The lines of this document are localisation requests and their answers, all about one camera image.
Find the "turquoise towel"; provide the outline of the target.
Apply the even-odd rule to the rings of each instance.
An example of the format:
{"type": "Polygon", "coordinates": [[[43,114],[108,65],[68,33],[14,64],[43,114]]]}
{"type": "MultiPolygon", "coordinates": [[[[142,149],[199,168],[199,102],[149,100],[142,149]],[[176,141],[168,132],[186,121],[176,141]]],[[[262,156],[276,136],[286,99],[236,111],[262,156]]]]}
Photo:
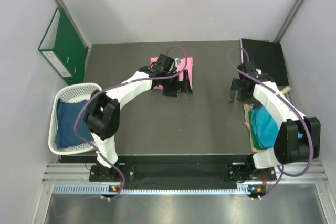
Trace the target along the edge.
{"type": "Polygon", "coordinates": [[[272,148],[277,138],[278,125],[265,107],[253,107],[250,122],[258,145],[262,149],[272,148]]]}

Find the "green towel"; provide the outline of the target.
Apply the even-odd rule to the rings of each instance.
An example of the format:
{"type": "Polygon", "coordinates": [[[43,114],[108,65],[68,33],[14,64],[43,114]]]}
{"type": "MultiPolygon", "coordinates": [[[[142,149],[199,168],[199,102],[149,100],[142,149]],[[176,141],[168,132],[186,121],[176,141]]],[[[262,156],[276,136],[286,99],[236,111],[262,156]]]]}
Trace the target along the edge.
{"type": "Polygon", "coordinates": [[[251,111],[248,112],[248,116],[249,116],[249,125],[250,125],[250,129],[251,129],[251,137],[252,137],[253,147],[257,150],[262,150],[261,146],[259,145],[258,137],[254,133],[254,129],[253,129],[252,121],[251,121],[251,111]]]}

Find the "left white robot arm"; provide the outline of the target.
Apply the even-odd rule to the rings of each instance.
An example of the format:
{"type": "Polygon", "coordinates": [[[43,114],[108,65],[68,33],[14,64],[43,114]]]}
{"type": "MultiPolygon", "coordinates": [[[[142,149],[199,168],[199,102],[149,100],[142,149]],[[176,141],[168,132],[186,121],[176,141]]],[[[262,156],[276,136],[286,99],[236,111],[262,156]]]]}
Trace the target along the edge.
{"type": "Polygon", "coordinates": [[[171,58],[160,54],[149,66],[143,66],[128,80],[114,88],[95,91],[91,95],[84,122],[96,145],[97,161],[92,172],[107,180],[114,180],[119,174],[115,164],[118,155],[114,136],[120,126],[122,108],[137,96],[156,87],[167,97],[177,97],[178,93],[192,94],[189,71],[192,59],[171,58]]]}

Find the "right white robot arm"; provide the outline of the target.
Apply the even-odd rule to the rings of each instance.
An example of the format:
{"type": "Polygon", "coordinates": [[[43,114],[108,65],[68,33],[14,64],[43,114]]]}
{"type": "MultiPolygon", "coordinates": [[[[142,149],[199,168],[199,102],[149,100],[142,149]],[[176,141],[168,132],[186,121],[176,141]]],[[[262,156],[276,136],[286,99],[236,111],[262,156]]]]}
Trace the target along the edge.
{"type": "Polygon", "coordinates": [[[260,105],[275,120],[278,133],[272,147],[247,157],[245,174],[252,180],[264,174],[265,169],[306,162],[306,173],[312,161],[320,154],[321,123],[297,110],[278,89],[269,74],[259,74],[253,62],[235,67],[239,78],[232,80],[229,100],[260,105]]]}

